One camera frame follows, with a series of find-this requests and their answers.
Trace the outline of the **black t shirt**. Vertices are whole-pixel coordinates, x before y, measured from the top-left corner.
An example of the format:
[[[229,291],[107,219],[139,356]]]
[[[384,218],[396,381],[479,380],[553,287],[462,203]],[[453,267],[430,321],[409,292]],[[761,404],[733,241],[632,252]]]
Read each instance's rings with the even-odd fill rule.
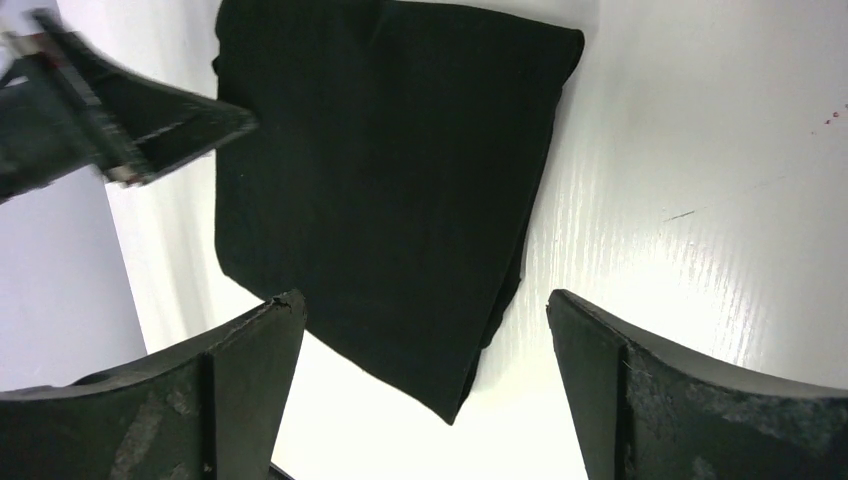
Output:
[[[216,154],[215,251],[452,423],[521,280],[577,29],[464,5],[225,1],[213,68],[258,129]]]

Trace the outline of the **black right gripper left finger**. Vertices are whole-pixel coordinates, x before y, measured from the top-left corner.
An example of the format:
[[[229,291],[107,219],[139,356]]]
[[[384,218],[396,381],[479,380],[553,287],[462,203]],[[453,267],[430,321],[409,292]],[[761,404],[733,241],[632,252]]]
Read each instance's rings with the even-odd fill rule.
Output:
[[[63,387],[1,396],[5,479],[280,479],[272,463],[302,345],[290,291]]]

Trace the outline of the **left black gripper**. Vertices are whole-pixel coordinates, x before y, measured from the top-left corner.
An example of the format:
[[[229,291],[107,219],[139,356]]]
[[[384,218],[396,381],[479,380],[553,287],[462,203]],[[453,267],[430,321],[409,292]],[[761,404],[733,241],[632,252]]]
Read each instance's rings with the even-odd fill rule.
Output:
[[[96,53],[46,9],[43,33],[3,33],[1,200],[92,166],[149,184],[254,130],[248,110],[140,76]]]

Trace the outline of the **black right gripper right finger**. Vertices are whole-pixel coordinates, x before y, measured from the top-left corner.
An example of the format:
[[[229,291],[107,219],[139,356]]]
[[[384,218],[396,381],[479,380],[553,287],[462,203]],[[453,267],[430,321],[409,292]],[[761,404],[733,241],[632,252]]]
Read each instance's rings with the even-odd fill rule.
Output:
[[[547,318],[591,479],[843,479],[847,393],[748,370],[566,290]]]

